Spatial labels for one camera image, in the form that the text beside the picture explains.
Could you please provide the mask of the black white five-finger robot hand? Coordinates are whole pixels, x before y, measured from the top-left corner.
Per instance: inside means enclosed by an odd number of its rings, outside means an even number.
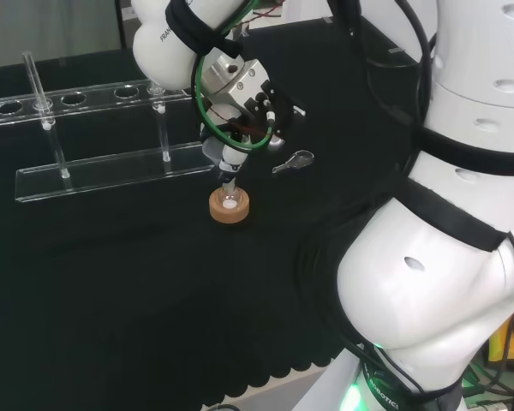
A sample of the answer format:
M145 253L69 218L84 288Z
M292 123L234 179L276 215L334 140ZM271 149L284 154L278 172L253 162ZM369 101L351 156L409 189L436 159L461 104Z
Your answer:
M234 183L249 154L281 150L306 117L257 59L221 56L206 66L200 58L191 81L203 152L218 168L223 184Z

